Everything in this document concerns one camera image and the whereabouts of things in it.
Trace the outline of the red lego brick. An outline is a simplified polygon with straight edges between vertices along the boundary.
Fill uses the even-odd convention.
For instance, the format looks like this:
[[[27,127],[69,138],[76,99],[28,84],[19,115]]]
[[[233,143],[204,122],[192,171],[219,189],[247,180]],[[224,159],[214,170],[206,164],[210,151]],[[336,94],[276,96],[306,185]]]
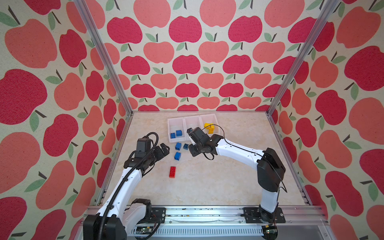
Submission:
[[[176,176],[176,167],[172,166],[170,167],[170,173],[169,173],[169,178],[175,178]]]

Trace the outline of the aluminium corner post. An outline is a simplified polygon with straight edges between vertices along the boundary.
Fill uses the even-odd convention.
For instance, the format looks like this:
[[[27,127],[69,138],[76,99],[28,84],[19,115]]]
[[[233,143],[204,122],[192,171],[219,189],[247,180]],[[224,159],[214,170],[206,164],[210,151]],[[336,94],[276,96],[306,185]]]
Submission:
[[[91,36],[91,39],[98,51],[98,54],[101,58],[101,61],[107,71],[107,74],[109,75],[113,86],[115,90],[117,91],[117,95],[120,98],[123,107],[125,108],[127,114],[129,117],[133,116],[133,110],[132,107],[128,101],[128,98],[125,94],[125,90],[123,88],[123,85],[120,81],[120,78],[114,68],[114,65],[112,63],[112,59],[108,53],[107,48],[105,47],[105,44],[99,34],[99,30],[97,29],[96,23],[93,20],[92,14],[90,9],[87,6],[86,1],[79,1],[75,0],[75,5],[77,7],[77,10]]]
[[[327,1],[323,7],[323,9],[320,12],[319,17],[314,23],[314,26],[312,27],[306,41],[303,43],[303,47],[300,49],[299,54],[297,55],[293,65],[291,66],[289,73],[284,78],[281,87],[279,88],[276,96],[274,97],[273,101],[271,102],[271,105],[267,111],[267,117],[271,117],[275,109],[277,108],[278,103],[281,102],[281,98],[283,97],[284,93],[288,89],[288,86],[290,82],[294,79],[294,76],[298,72],[299,68],[301,67],[302,63],[304,62],[307,54],[312,49],[315,41],[319,37],[321,31],[325,27],[327,21],[329,20],[330,16],[333,14],[334,10],[337,8],[338,4],[341,1],[336,0],[330,0]]]

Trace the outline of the aluminium front frame rail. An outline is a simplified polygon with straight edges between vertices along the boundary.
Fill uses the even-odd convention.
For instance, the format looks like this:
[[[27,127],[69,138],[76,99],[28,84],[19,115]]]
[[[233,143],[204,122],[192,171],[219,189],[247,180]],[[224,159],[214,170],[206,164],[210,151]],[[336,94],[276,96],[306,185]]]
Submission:
[[[166,208],[165,223],[148,240],[333,240],[328,221],[320,207],[282,206],[284,224],[247,224],[243,208],[255,206],[152,206]],[[95,215],[99,207],[85,213]],[[83,239],[83,223],[75,238]],[[127,240],[137,240],[154,224],[138,224]]]

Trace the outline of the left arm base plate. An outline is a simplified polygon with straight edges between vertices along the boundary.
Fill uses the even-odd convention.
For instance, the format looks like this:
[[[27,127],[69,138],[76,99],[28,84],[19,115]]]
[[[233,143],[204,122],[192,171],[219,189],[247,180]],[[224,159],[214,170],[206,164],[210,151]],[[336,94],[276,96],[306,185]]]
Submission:
[[[164,224],[166,218],[166,210],[166,208],[152,207],[150,211],[145,213],[145,217],[140,220],[138,224],[155,223],[156,221],[160,221],[161,224]]]

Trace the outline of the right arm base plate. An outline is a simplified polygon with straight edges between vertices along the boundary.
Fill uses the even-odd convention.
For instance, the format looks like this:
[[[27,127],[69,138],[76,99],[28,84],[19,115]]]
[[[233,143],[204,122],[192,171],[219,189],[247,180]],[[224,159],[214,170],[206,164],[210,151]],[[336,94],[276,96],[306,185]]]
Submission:
[[[273,213],[259,207],[245,207],[241,217],[244,217],[247,224],[284,224],[285,215],[281,208],[277,207]]]

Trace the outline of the right aluminium corner post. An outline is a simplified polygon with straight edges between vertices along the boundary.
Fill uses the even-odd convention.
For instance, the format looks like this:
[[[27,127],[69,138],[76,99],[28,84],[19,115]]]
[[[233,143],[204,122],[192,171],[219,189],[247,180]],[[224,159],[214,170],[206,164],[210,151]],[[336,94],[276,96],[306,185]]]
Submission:
[[[319,37],[321,31],[325,27],[327,21],[329,20],[330,16],[333,14],[334,10],[337,8],[338,4],[341,1],[336,0],[330,0],[327,1],[323,7],[323,9],[320,12],[319,17],[314,23],[314,26],[312,27],[306,41],[303,43],[303,47],[300,49],[299,54],[297,55],[293,65],[291,66],[289,73],[284,78],[281,87],[279,88],[276,96],[274,97],[273,101],[271,102],[271,105],[267,111],[267,117],[271,117],[275,109],[277,108],[278,103],[281,102],[281,98],[283,97],[284,93],[288,89],[288,86],[290,82],[294,79],[294,76],[298,72],[299,68],[301,67],[302,63],[304,62],[307,54],[312,49],[315,41]]]

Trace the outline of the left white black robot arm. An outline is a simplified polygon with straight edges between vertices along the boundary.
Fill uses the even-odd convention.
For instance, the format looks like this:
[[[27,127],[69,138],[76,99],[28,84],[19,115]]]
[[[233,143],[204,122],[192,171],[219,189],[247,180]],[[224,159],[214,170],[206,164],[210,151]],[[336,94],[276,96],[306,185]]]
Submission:
[[[95,215],[88,215],[84,220],[84,240],[126,240],[131,231],[137,230],[138,224],[154,224],[154,227],[144,231],[142,236],[136,236],[137,240],[147,240],[156,233],[163,220],[153,214],[150,200],[135,199],[130,207],[127,205],[145,170],[169,153],[170,148],[162,143],[144,152],[137,149],[130,154],[113,194]]]

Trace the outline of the left aluminium corner post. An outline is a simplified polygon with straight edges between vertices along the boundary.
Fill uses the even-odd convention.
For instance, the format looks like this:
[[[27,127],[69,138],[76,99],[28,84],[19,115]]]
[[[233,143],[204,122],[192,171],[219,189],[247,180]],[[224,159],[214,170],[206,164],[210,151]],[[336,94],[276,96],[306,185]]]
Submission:
[[[120,78],[114,68],[114,65],[112,63],[112,59],[108,53],[107,48],[105,47],[105,44],[99,34],[99,30],[97,29],[96,23],[93,20],[92,14],[90,9],[87,6],[86,1],[79,1],[75,0],[75,5],[77,7],[77,10],[91,36],[91,39],[98,51],[98,54],[101,58],[101,61],[107,71],[107,74],[109,75],[113,86],[115,90],[117,91],[117,95],[120,98],[123,107],[125,108],[127,114],[129,117],[133,116],[133,110],[132,107],[128,101],[128,98],[125,94],[125,90],[123,88],[123,85],[120,81]]]

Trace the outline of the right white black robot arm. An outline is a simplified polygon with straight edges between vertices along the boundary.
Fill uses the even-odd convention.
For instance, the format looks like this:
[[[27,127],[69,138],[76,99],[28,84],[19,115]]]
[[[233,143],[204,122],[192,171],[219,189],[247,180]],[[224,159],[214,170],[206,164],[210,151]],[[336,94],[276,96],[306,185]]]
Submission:
[[[205,133],[189,133],[189,138],[192,141],[189,151],[194,157],[199,154],[229,157],[256,170],[258,184],[262,188],[262,200],[257,216],[264,223],[274,222],[280,187],[286,172],[275,150],[267,148],[262,151],[238,146],[216,134],[209,136]]]

